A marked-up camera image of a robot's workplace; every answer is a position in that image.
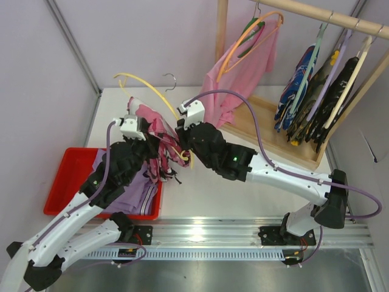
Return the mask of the yellow hanger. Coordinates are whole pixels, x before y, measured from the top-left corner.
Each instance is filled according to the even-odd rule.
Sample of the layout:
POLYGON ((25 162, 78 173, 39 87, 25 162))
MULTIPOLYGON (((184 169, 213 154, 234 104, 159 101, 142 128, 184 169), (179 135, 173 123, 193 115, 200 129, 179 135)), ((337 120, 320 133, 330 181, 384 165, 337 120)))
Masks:
MULTIPOLYGON (((176 119, 176 121, 178 121, 179 117, 177 115, 177 113, 175 112, 175 110, 173 109, 171 103, 166 99, 166 97, 160 92, 158 91, 153 85, 151 85, 149 82, 147 82, 146 80, 134 75, 134 74, 130 74, 130 73, 126 73, 126 72, 119 72, 117 74, 115 74, 113 76, 113 78, 119 78, 119 77, 123 77, 124 80, 121 80, 119 79, 118 80, 118 84, 119 84, 119 88, 122 89, 122 91, 128 96, 130 97, 129 93, 125 90, 126 88, 126 82, 127 82, 127 79, 128 78, 131 78, 131 79, 134 79, 138 82, 141 82, 143 85, 145 85, 147 88, 149 88, 150 90, 152 90, 153 93, 155 93, 162 101, 163 103, 168 107, 168 109, 170 110, 170 112, 173 114, 174 118, 176 119)), ((181 153, 179 152, 176 152, 179 157, 182 159, 182 160, 185 160, 185 161, 188 161, 189 162, 189 165, 190 165, 190 169, 193 169, 194 167, 194 162, 193 162, 193 152, 192 151, 189 151, 189 154, 190 156, 187 158, 187 157, 184 157, 183 156, 183 153, 184 151, 182 151, 181 153)))

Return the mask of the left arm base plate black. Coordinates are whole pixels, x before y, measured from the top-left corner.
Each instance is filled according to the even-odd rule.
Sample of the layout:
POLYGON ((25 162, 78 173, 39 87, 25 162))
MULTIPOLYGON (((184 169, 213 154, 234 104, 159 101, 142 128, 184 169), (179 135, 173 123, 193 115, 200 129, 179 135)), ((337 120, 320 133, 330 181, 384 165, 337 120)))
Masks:
POLYGON ((138 245, 151 245, 153 238, 153 227, 138 225, 133 229, 133 234, 130 238, 130 243, 135 243, 138 245))

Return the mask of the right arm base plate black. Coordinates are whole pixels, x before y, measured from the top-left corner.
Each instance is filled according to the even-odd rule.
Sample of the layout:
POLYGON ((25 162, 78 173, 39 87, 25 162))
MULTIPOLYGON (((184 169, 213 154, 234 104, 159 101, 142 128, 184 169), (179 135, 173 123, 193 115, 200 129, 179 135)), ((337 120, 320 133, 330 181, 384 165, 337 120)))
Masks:
POLYGON ((315 246, 317 244, 314 231, 305 235, 294 235, 281 226, 262 226, 258 236, 263 246, 315 246))

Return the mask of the pink camouflage trousers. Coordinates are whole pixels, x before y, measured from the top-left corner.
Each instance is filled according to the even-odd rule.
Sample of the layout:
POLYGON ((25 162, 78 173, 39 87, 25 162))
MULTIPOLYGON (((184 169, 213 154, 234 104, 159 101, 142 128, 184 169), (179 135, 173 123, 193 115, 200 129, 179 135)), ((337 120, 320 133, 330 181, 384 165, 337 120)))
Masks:
POLYGON ((161 114, 135 97, 129 99, 127 110, 130 114, 147 121, 146 134, 157 142, 156 153, 147 160, 148 176, 152 182, 167 182, 176 176, 177 172, 171 167, 170 162, 175 162, 181 167, 193 165, 191 152, 179 145, 178 135, 161 114))

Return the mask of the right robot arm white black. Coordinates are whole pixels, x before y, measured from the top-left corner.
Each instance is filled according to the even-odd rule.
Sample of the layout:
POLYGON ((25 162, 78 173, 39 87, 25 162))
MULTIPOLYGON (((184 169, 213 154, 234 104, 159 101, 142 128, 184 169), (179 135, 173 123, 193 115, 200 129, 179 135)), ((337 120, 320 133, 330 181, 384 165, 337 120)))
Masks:
POLYGON ((317 227, 344 227, 348 199, 347 190, 342 188, 345 172, 334 170, 326 175, 287 166, 288 172, 283 173, 254 149, 226 142, 210 123, 186 127, 180 119, 175 131, 184 150, 193 151, 206 168, 223 178, 267 184, 308 200, 298 211, 288 212, 279 227, 261 228, 258 235, 263 245, 297 245, 317 227))

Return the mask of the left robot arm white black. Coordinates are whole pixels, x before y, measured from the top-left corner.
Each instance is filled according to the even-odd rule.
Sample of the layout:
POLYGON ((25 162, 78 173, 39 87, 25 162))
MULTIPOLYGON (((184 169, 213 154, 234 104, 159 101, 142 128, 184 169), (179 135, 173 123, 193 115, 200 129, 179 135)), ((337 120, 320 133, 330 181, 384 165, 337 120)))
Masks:
POLYGON ((154 139, 126 138, 108 146, 79 191, 44 229, 25 242, 9 244, 11 261, 1 280, 1 291, 18 291, 22 282, 34 291, 43 291, 76 261, 111 243, 128 243, 140 249, 134 223, 123 212, 111 214, 83 235, 75 234, 125 193, 145 163, 156 155, 158 145, 154 139))

